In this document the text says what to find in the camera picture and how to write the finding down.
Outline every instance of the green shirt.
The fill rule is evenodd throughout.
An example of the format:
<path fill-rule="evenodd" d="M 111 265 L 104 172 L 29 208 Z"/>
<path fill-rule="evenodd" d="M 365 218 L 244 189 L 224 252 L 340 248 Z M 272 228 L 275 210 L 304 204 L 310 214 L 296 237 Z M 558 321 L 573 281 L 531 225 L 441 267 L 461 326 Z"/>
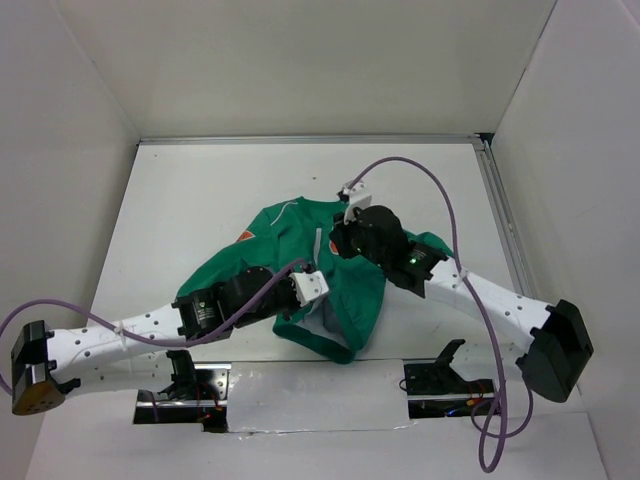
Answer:
<path fill-rule="evenodd" d="M 336 363 L 353 361 L 369 340 L 380 308 L 386 279 L 362 257 L 345 260 L 329 240 L 333 216 L 344 212 L 342 202 L 318 202 L 298 197 L 265 208 L 236 243 L 215 254 L 180 287 L 178 296 L 226 281 L 252 266 L 280 270 L 303 258 L 320 270 L 329 285 L 328 298 L 308 305 L 290 321 L 278 316 L 273 332 Z M 431 233 L 409 238 L 451 250 Z"/>

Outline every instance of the red logo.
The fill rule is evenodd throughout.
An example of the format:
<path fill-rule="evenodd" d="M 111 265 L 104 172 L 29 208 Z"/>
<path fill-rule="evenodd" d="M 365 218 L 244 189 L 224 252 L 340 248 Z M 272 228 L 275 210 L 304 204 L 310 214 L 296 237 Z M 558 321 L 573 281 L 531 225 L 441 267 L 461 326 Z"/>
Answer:
<path fill-rule="evenodd" d="M 236 243 L 242 242 L 243 240 L 249 240 L 250 238 L 254 238 L 254 237 L 255 235 L 253 233 L 251 233 L 249 230 L 245 230 L 244 232 L 242 232 L 242 235 L 238 237 L 238 240 L 236 240 Z"/>

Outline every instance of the white tabletop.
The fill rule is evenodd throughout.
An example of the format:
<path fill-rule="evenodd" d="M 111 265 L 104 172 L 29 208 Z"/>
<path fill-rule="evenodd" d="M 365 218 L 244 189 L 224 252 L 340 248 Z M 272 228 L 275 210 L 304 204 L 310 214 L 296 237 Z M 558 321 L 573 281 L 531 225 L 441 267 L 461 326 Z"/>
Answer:
<path fill-rule="evenodd" d="M 433 169 L 458 214 L 464 263 L 512 288 L 471 145 L 143 146 L 95 311 L 117 319 L 171 301 L 191 272 L 233 242 L 263 207 L 300 195 L 332 200 L 343 182 L 390 154 Z M 442 199 L 424 175 L 404 165 L 386 165 L 372 172 L 367 183 L 374 201 L 391 207 L 408 229 L 429 230 L 450 241 Z M 406 418 L 406 400 L 396 388 L 402 362 L 392 360 L 435 356 L 453 338 L 486 341 L 482 325 L 389 287 L 376 331 L 361 355 L 389 360 L 341 367 L 242 364 L 318 358 L 277 338 L 271 323 L 259 322 L 234 332 L 229 340 L 192 350 L 195 359 L 234 361 L 235 376 L 263 380 L 238 384 L 232 392 L 236 410 L 230 412 L 231 420 L 236 430 L 250 433 L 213 435 L 201 433 L 198 425 L 132 425 L 136 392 L 82 395 L 46 414 L 27 478 L 67 479 L 87 472 L 95 480 L 381 480 L 397 475 L 448 480 L 482 475 L 476 458 L 478 434 L 468 418 Z M 522 384 L 510 382 L 508 394 L 510 416 L 521 418 L 526 411 Z M 362 402 L 373 396 L 375 401 L 364 408 Z M 509 428 L 519 423 L 514 420 Z M 283 428 L 295 432 L 255 433 Z M 493 444 L 488 452 L 493 452 Z M 536 396 L 530 428 L 508 442 L 492 478 L 606 478 L 577 391 L 565 404 Z"/>
<path fill-rule="evenodd" d="M 471 144 L 174 144 L 140 147 L 94 302 L 119 319 L 166 304 L 204 261 L 235 241 L 264 207 L 305 196 L 332 201 L 340 186 L 378 158 L 403 155 L 430 168 L 449 192 L 460 250 L 472 271 L 513 288 L 498 227 Z M 374 203 L 403 226 L 451 242 L 432 181 L 404 164 L 365 178 Z M 193 350 L 197 360 L 309 360 L 319 357 L 271 333 L 273 320 Z M 434 357 L 454 338 L 486 341 L 484 327 L 448 306 L 386 289 L 376 329 L 359 358 Z"/>

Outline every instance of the white enclosure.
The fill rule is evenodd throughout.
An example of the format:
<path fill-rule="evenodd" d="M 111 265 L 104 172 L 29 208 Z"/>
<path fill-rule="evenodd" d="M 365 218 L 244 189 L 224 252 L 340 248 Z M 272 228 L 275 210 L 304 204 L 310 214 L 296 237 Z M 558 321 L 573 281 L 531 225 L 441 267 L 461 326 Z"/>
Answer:
<path fill-rule="evenodd" d="M 638 478 L 640 2 L 560 1 L 495 139 L 539 292 L 574 298 L 611 480 Z"/>
<path fill-rule="evenodd" d="M 418 141 L 367 144 L 354 143 L 355 139 L 340 143 L 337 139 L 324 143 L 292 139 L 287 143 L 230 140 L 141 145 L 93 310 L 116 319 L 169 302 L 191 272 L 232 243 L 263 207 L 302 195 L 331 201 L 345 179 L 355 177 L 372 159 L 392 154 L 419 161 L 443 182 L 457 214 L 465 265 L 505 287 L 515 288 L 500 242 L 501 226 L 492 211 L 494 199 L 487 194 L 474 145 L 468 139 L 460 139 L 465 143 L 455 145 Z M 450 222 L 441 195 L 426 175 L 414 170 L 403 164 L 389 164 L 367 175 L 365 181 L 374 194 L 374 203 L 390 207 L 409 230 L 432 231 L 450 243 Z M 480 322 L 446 305 L 389 286 L 376 328 L 367 348 L 358 356 L 362 361 L 348 366 L 311 362 L 322 358 L 276 337 L 271 333 L 272 325 L 273 319 L 258 322 L 235 331 L 228 340 L 191 349 L 195 361 L 233 364 L 227 416 L 230 433 L 218 439 L 209 438 L 215 434 L 201 434 L 197 429 L 172 433 L 172 444 L 184 449 L 181 452 L 191 475 L 197 478 L 212 461 L 203 451 L 211 450 L 215 456 L 228 449 L 230 456 L 238 451 L 237 462 L 223 462 L 216 467 L 217 474 L 227 478 L 257 479 L 271 469 L 283 474 L 300 472 L 308 468 L 312 457 L 333 459 L 331 467 L 315 470 L 313 475 L 318 478 L 328 472 L 334 472 L 334 478 L 350 478 L 346 472 L 362 465 L 376 471 L 374 478 L 382 479 L 402 470 L 402 455 L 419 448 L 413 445 L 417 438 L 422 439 L 419 443 L 429 445 L 430 454 L 416 459 L 407 469 L 409 478 L 414 475 L 412 472 L 420 471 L 418 465 L 440 472 L 437 478 L 444 479 L 476 471 L 477 459 L 472 452 L 477 434 L 470 424 L 449 422 L 448 418 L 411 421 L 406 395 L 398 388 L 398 382 L 404 375 L 400 359 L 435 357 L 456 338 L 486 342 L 487 334 Z M 146 362 L 143 356 L 133 361 L 132 368 L 139 371 Z M 512 424 L 515 426 L 527 409 L 522 383 L 512 382 L 510 393 L 509 411 L 518 419 Z M 38 460 L 32 462 L 28 478 L 63 480 L 82 475 L 87 464 L 72 461 L 72 456 L 93 459 L 96 463 L 92 476 L 96 480 L 131 472 L 132 466 L 125 461 L 123 452 L 139 447 L 138 434 L 132 434 L 132 429 L 149 428 L 119 420 L 124 415 L 121 410 L 128 410 L 129 417 L 133 415 L 135 398 L 135 391 L 117 396 L 83 395 L 47 414 L 34 452 L 34 459 Z M 59 422 L 89 411 L 113 414 L 102 413 L 99 420 L 102 423 L 112 419 L 109 433 L 96 434 L 102 428 L 88 422 L 75 429 L 73 439 L 55 441 L 60 433 Z M 577 392 L 564 404 L 536 396 L 534 422 L 538 446 L 533 448 L 534 437 L 528 433 L 520 440 L 524 443 L 510 444 L 507 455 L 511 457 L 524 444 L 529 445 L 528 458 L 532 460 L 538 455 L 549 457 L 551 450 L 558 452 L 557 460 L 549 459 L 544 469 L 522 472 L 520 478 L 604 479 Z M 562 436 L 549 442 L 543 436 L 552 423 L 568 427 Z M 151 427 L 145 442 L 149 454 L 157 455 L 153 473 L 149 474 L 153 477 L 162 476 L 161 472 L 175 464 L 172 455 L 176 452 L 165 455 L 164 430 Z M 446 442 L 442 441 L 443 430 L 448 431 Z M 278 432 L 307 438 L 300 442 Z M 116 439 L 117 448 L 112 449 Z M 396 444 L 398 450 L 390 447 L 393 460 L 377 464 L 378 449 L 387 442 Z M 461 459 L 447 455 L 452 444 L 464 442 L 473 447 Z M 347 446 L 361 443 L 367 447 L 358 455 L 351 455 Z M 286 462 L 280 460 L 285 455 Z M 512 456 L 511 467 L 500 468 L 495 478 L 511 479 L 518 463 L 524 461 L 516 458 Z M 563 458 L 584 460 L 576 466 Z M 147 470 L 150 466 L 143 462 L 133 468 Z"/>
<path fill-rule="evenodd" d="M 94 307 L 109 318 L 157 307 L 263 206 L 298 192 L 329 200 L 375 157 L 419 156 L 452 190 L 472 270 L 505 287 L 531 286 L 545 301 L 575 302 L 596 350 L 580 392 L 560 406 L 538 402 L 531 428 L 509 442 L 494 478 L 638 478 L 640 0 L 1 3 L 1 316 L 37 297 L 90 306 L 95 295 Z M 495 163 L 491 151 L 478 153 L 478 132 L 496 133 Z M 358 134 L 463 134 L 476 150 L 324 142 L 290 162 L 273 142 L 218 141 L 214 151 L 150 140 L 134 164 L 142 138 Z M 242 144 L 234 157 L 232 147 Z M 302 148 L 289 143 L 285 157 Z M 247 160 L 256 156 L 262 161 Z M 499 177 L 487 176 L 494 168 Z M 376 201 L 398 210 L 409 228 L 449 241 L 428 181 L 407 168 L 383 169 L 371 174 Z M 249 200 L 233 212 L 215 208 L 220 189 L 249 171 Z M 199 173 L 217 174 L 219 187 L 201 194 L 180 182 L 197 183 Z M 279 177 L 288 181 L 275 188 Z M 404 185 L 424 200 L 409 200 Z M 205 236 L 193 228 L 199 212 L 181 210 L 198 200 L 209 203 Z M 409 295 L 387 292 L 387 307 L 405 308 L 410 327 L 396 337 L 385 311 L 363 358 L 389 362 L 391 378 L 398 358 L 421 356 L 423 326 Z M 430 308 L 432 354 L 455 336 L 486 341 L 480 324 Z M 20 316 L 0 339 L 3 375 L 19 327 L 40 318 L 55 328 L 84 322 L 53 309 Z M 317 359 L 264 322 L 238 333 L 197 355 Z M 518 386 L 509 393 L 521 417 Z M 481 475 L 468 419 L 382 432 L 203 436 L 197 426 L 131 425 L 134 396 L 80 397 L 47 414 L 28 478 L 210 478 L 221 459 L 242 479 Z M 402 412 L 389 398 L 395 422 Z M 9 412 L 3 396 L 0 477 L 24 479 L 42 418 Z M 327 413 L 328 425 L 337 413 Z"/>
<path fill-rule="evenodd" d="M 553 0 L 58 0 L 143 137 L 495 131 Z"/>

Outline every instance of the shirt sleeve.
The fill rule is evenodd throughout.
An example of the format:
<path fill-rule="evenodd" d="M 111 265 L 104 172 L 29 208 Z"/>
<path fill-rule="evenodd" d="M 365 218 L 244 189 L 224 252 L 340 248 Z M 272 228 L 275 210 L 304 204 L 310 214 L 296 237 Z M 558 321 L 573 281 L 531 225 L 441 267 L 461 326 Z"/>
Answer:
<path fill-rule="evenodd" d="M 177 296 L 227 281 L 248 267 L 272 268 L 275 259 L 275 240 L 269 217 L 263 210 L 235 243 L 220 250 L 198 268 L 180 287 Z"/>

